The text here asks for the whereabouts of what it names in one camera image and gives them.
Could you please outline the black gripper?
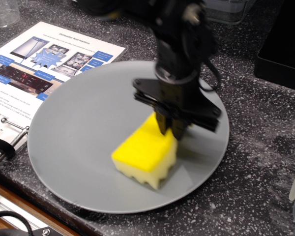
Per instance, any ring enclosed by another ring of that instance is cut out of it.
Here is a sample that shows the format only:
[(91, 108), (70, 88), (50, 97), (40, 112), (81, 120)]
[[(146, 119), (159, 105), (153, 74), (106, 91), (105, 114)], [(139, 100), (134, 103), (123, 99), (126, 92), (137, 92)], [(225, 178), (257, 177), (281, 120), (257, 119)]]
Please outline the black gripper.
[(217, 86), (204, 88), (199, 77), (182, 80), (134, 79), (135, 99), (153, 107), (160, 132), (165, 135), (172, 127), (172, 133), (180, 140), (191, 124), (209, 131), (215, 131), (221, 109), (205, 97), (204, 92), (219, 88), (221, 76), (217, 74)]

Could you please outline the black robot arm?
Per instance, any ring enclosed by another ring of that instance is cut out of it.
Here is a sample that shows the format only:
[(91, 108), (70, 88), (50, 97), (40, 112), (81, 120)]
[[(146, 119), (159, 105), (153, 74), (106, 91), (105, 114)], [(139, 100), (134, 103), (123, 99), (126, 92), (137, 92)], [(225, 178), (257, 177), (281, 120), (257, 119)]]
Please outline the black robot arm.
[(152, 106), (162, 134), (168, 129), (181, 139), (195, 124), (214, 131), (221, 111), (204, 97), (201, 65), (221, 74), (209, 57), (216, 38), (201, 0), (81, 0), (86, 12), (101, 19), (125, 16), (149, 27), (157, 43), (155, 79), (135, 79), (135, 98)]

